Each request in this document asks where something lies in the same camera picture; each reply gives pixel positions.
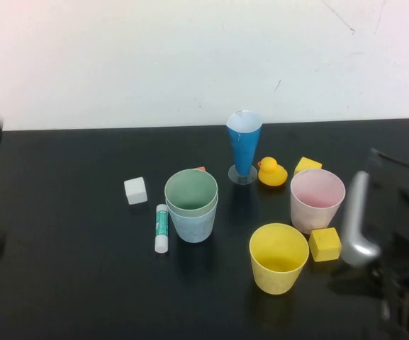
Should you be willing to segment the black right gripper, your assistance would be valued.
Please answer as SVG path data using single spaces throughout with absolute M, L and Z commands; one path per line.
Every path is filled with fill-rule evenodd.
M 396 283 L 409 281 L 409 212 L 404 202 L 409 163 L 372 148 L 366 170 L 366 228 L 375 250 L 368 264 L 389 277 L 383 280 L 381 319 L 387 329 L 400 329 L 402 323 L 409 333 L 409 283 L 403 286 L 402 301 Z

